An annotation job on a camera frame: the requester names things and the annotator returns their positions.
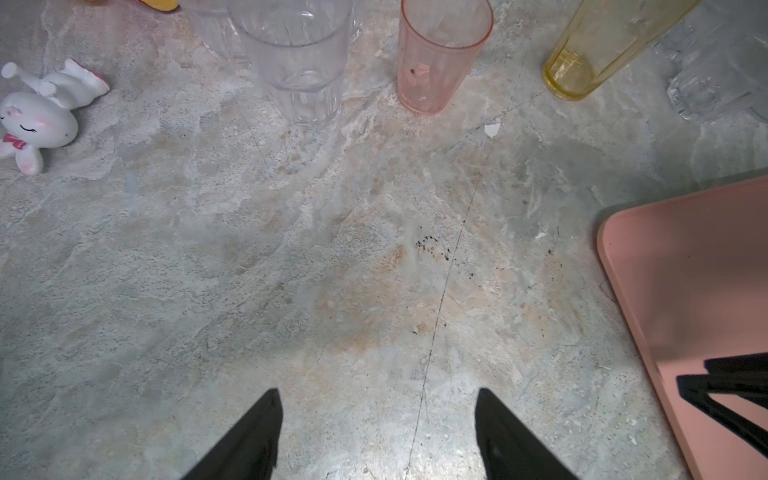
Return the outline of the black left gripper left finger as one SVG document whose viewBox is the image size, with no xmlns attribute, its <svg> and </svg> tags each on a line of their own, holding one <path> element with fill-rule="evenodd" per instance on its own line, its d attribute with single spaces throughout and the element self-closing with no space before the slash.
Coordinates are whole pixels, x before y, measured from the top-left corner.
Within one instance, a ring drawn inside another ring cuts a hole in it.
<svg viewBox="0 0 768 480">
<path fill-rule="evenodd" d="M 269 480 L 277 467 L 283 407 L 267 390 L 183 480 Z"/>
</svg>

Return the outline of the yellow plastic tumbler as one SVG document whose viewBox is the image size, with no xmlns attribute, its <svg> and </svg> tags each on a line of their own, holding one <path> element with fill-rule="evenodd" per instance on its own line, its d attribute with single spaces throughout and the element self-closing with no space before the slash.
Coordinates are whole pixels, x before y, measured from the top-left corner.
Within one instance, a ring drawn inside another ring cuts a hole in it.
<svg viewBox="0 0 768 480">
<path fill-rule="evenodd" d="M 584 0 L 542 67 L 556 97 L 584 99 L 693 10 L 697 0 Z"/>
</svg>

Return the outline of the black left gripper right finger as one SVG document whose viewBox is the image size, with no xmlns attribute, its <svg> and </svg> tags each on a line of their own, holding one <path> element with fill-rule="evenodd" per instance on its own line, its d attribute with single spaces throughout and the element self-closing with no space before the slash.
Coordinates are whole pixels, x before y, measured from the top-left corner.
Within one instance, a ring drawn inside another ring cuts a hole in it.
<svg viewBox="0 0 768 480">
<path fill-rule="evenodd" d="M 494 479 L 577 477 L 488 388 L 475 406 L 476 440 L 486 471 Z"/>
</svg>

